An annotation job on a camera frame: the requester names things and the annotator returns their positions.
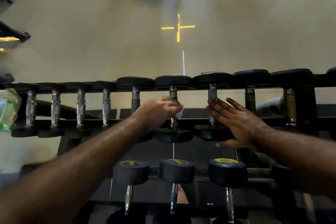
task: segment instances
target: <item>person's left arm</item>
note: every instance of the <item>person's left arm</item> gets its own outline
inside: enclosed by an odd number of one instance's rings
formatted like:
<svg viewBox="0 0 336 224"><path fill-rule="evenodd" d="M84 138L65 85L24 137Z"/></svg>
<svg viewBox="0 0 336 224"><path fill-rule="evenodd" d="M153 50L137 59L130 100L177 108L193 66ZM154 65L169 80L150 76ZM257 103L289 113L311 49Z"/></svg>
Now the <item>person's left arm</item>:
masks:
<svg viewBox="0 0 336 224"><path fill-rule="evenodd" d="M169 97L149 100L128 119L38 168L0 193L0 223L69 223L120 157L181 110Z"/></svg>

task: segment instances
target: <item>yellow dumbbell label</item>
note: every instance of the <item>yellow dumbbell label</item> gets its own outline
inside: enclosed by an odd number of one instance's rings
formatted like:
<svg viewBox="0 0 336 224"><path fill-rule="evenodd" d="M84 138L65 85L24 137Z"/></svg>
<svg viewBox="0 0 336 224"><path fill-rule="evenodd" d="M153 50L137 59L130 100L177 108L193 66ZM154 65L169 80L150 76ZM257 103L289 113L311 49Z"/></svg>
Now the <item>yellow dumbbell label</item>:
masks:
<svg viewBox="0 0 336 224"><path fill-rule="evenodd" d="M121 165L122 166L127 166L127 167L136 167L136 166L142 166L144 163L143 162L140 162L140 161L124 161L124 162L121 162Z"/></svg>
<svg viewBox="0 0 336 224"><path fill-rule="evenodd" d="M180 159L167 159L167 162L168 163L178 163L180 165L186 165L186 164L189 164L187 161L184 161L184 160L180 160Z"/></svg>
<svg viewBox="0 0 336 224"><path fill-rule="evenodd" d="M239 163L237 160L229 159L229 158L216 158L215 161L218 163L227 163L227 164Z"/></svg>

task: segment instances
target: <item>person's right arm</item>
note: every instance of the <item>person's right arm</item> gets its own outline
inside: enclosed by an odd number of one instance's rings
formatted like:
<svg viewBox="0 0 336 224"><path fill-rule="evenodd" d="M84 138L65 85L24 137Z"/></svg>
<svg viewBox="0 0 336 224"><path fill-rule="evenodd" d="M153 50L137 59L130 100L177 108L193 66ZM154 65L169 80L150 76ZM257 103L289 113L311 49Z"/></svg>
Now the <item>person's right arm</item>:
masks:
<svg viewBox="0 0 336 224"><path fill-rule="evenodd" d="M254 145L281 164L294 169L313 192L336 202L336 143L316 137L275 130L236 101L208 101L207 111L226 125L235 139L216 146Z"/></svg>

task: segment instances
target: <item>person's left hand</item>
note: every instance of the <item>person's left hand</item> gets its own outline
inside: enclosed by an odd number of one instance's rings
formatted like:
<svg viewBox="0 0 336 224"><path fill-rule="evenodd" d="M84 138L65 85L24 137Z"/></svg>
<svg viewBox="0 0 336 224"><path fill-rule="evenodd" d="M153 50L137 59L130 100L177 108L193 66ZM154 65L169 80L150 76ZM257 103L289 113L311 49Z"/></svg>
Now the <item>person's left hand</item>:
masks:
<svg viewBox="0 0 336 224"><path fill-rule="evenodd" d="M182 110L179 102L170 97L162 97L161 99L150 99L143 103L133 114L143 120L147 132L159 128L164 122Z"/></svg>

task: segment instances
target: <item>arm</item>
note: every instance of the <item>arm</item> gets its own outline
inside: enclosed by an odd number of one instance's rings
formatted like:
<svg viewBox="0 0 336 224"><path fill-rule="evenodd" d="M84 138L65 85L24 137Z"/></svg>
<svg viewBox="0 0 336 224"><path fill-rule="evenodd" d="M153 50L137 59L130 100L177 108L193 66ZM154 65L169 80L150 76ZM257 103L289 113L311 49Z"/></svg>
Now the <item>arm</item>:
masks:
<svg viewBox="0 0 336 224"><path fill-rule="evenodd" d="M307 187L336 201L336 143L304 134L275 130L236 101L232 106L216 99L208 101L211 116L230 128L235 140L216 146L254 145L280 163L294 169Z"/></svg>
<svg viewBox="0 0 336 224"><path fill-rule="evenodd" d="M19 180L0 194L0 223L69 223L120 157L181 109L168 97L149 100L128 119Z"/></svg>

